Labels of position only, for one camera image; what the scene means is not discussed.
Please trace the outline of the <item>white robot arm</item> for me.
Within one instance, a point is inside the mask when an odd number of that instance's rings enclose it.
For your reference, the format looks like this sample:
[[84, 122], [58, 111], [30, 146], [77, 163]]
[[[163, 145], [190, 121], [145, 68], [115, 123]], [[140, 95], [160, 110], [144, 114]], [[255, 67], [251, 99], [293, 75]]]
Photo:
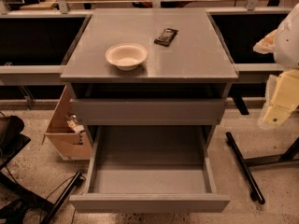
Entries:
[[299, 107], [299, 4], [253, 50], [272, 53], [275, 63], [284, 67], [281, 74], [270, 75], [266, 82], [265, 103], [258, 123], [270, 129], [285, 122]]

